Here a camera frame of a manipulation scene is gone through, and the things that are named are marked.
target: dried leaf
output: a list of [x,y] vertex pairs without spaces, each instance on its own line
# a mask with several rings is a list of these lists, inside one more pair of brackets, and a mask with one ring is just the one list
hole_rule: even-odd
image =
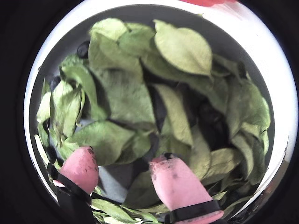
[[142,68],[138,58],[124,52],[117,43],[100,34],[92,34],[88,59],[91,70],[100,74],[104,69],[121,69],[143,82]]
[[156,46],[171,65],[188,73],[211,75],[212,50],[204,37],[189,28],[175,28],[159,20],[154,22]]
[[81,65],[63,66],[61,70],[69,80],[75,80],[82,86],[91,105],[91,118],[94,120],[105,120],[107,118],[106,112],[99,106],[97,101],[97,91],[93,81],[93,77],[88,69]]
[[235,135],[235,137],[231,141],[234,146],[236,146],[240,150],[245,158],[245,161],[243,162],[243,174],[247,179],[254,167],[254,158],[252,152],[253,149],[241,133]]
[[121,70],[106,70],[96,77],[108,99],[111,119],[155,129],[155,115],[145,84]]
[[137,223],[137,221],[133,220],[122,208],[109,201],[103,199],[92,199],[92,205],[107,213],[117,221],[127,224]]
[[132,209],[147,208],[159,202],[150,171],[140,173],[128,190],[128,195],[122,204],[123,207]]
[[177,140],[189,146],[193,146],[189,122],[182,101],[170,87],[162,84],[156,84],[154,87],[160,94],[167,109],[171,133]]
[[120,157],[126,143],[134,136],[134,132],[124,129],[112,122],[94,122],[86,125],[65,140],[66,144],[90,146],[99,166],[114,164]]
[[201,180],[210,169],[211,153],[210,147],[204,139],[198,126],[191,129],[194,139],[194,147],[191,150],[190,169]]
[[105,37],[117,41],[121,35],[128,31],[125,23],[117,18],[107,18],[101,20],[93,25],[89,34],[102,34]]
[[213,151],[211,152],[211,157],[211,167],[201,180],[204,186],[222,180],[242,161],[240,152],[231,148]]

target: dark berry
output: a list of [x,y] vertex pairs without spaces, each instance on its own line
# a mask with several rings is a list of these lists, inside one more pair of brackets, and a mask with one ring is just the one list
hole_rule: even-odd
[[50,91],[53,92],[56,88],[56,86],[58,86],[58,84],[60,83],[61,78],[59,76],[55,76],[51,83],[50,83]]
[[79,58],[88,58],[88,48],[90,41],[85,41],[77,48],[77,55]]

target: red object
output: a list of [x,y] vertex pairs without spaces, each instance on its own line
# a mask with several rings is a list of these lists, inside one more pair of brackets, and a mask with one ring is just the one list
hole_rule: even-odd
[[236,0],[181,0],[198,6],[210,7],[216,4],[223,4],[225,2],[235,2]]

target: black strap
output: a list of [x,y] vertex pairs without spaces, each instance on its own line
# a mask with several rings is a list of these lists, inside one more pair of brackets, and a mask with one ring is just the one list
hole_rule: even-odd
[[91,197],[73,181],[60,174],[51,163],[48,163],[47,171],[54,180],[61,182],[72,194],[88,204],[91,203]]
[[188,219],[204,216],[215,211],[221,210],[218,200],[212,200],[200,204],[195,204],[171,211],[165,216],[165,224],[185,221]]

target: blueberry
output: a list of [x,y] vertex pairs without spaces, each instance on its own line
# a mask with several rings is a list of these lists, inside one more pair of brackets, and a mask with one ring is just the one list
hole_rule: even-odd
[[56,76],[52,79],[51,83],[50,83],[50,91],[53,92],[56,88],[56,86],[58,86],[58,84],[60,83],[61,78],[59,76]]
[[55,149],[50,146],[50,147],[47,147],[45,151],[46,151],[46,154],[47,154],[47,157],[48,157],[50,163],[54,163],[57,159]]
[[77,55],[79,58],[88,58],[88,48],[90,41],[85,41],[77,48]]

